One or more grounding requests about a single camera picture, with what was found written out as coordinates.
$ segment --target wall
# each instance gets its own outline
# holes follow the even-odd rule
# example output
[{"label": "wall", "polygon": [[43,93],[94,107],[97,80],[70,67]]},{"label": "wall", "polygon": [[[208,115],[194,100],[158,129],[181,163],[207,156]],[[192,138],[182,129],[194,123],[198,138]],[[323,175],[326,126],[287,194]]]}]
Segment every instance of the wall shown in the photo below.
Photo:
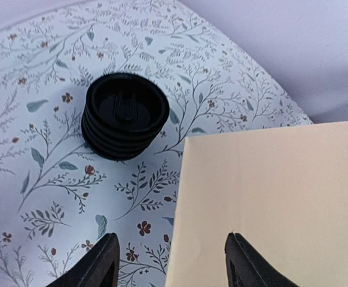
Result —
[{"label": "wall", "polygon": [[[74,0],[0,0],[0,27]],[[348,120],[348,0],[182,0],[245,49],[315,122]]]}]

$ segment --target brown flower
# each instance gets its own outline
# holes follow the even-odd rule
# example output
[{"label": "brown flower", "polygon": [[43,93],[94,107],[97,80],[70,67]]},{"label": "brown flower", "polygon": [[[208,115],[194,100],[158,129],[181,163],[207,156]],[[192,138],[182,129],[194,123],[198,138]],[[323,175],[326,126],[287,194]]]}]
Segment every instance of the brown flower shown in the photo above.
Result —
[{"label": "brown flower", "polygon": [[208,100],[208,103],[210,109],[215,107],[215,102],[213,100]]},{"label": "brown flower", "polygon": [[70,93],[66,92],[62,97],[62,102],[64,103],[70,103],[73,100],[73,97]]},{"label": "brown flower", "polygon": [[138,259],[138,254],[135,254],[134,250],[133,249],[129,249],[129,252],[126,253],[126,259],[128,261],[131,261],[131,262],[134,262]]},{"label": "brown flower", "polygon": [[144,236],[145,234],[149,234],[150,233],[150,228],[151,228],[151,224],[147,223],[147,221],[142,221],[142,223],[139,223],[137,225],[139,230],[139,234],[141,236]]},{"label": "brown flower", "polygon": [[89,251],[91,248],[93,248],[93,244],[90,243],[89,239],[86,240],[85,243],[81,244],[82,248],[86,248],[86,251]]},{"label": "brown flower", "polygon": [[87,175],[94,174],[94,167],[89,164],[88,166],[85,167],[85,173]]},{"label": "brown flower", "polygon": [[240,119],[245,122],[245,121],[247,121],[247,116],[246,115],[240,115]]},{"label": "brown flower", "polygon": [[19,81],[17,82],[19,85],[25,85],[27,79],[26,78],[20,78]]},{"label": "brown flower", "polygon": [[7,234],[6,232],[4,232],[2,235],[4,236],[2,241],[4,241],[4,242],[12,242],[12,240],[11,240],[12,234],[10,234],[10,233]]},{"label": "brown flower", "polygon": [[17,34],[11,34],[8,36],[8,39],[12,41],[15,40],[16,38],[17,38]]}]

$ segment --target floral tablecloth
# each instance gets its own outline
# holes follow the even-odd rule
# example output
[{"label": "floral tablecloth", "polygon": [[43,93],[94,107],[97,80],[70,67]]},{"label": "floral tablecloth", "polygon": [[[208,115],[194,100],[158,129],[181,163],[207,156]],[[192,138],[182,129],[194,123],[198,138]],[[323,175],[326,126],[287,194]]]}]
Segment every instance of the floral tablecloth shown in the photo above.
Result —
[{"label": "floral tablecloth", "polygon": [[[87,87],[113,71],[149,78],[170,103],[159,136],[126,162],[81,137]],[[260,65],[173,0],[91,1],[0,31],[0,287],[45,286],[106,232],[120,239],[120,287],[163,287],[184,138],[309,123]]]}]

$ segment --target cardboard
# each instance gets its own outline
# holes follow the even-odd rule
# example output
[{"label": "cardboard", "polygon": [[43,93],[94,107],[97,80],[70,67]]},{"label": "cardboard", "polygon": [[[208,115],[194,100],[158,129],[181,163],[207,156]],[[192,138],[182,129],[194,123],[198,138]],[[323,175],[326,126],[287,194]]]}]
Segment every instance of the cardboard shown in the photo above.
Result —
[{"label": "cardboard", "polygon": [[227,287],[232,231],[299,286],[348,286],[348,122],[188,138],[166,287]]}]

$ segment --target stack of black bowls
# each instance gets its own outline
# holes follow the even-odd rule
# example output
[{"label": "stack of black bowls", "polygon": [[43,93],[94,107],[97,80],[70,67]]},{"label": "stack of black bowls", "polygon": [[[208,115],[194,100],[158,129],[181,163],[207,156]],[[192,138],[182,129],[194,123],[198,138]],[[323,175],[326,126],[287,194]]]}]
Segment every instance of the stack of black bowls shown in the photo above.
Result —
[{"label": "stack of black bowls", "polygon": [[149,146],[168,116],[169,103],[154,83],[138,75],[109,74],[88,89],[83,136],[101,157],[129,160]]}]

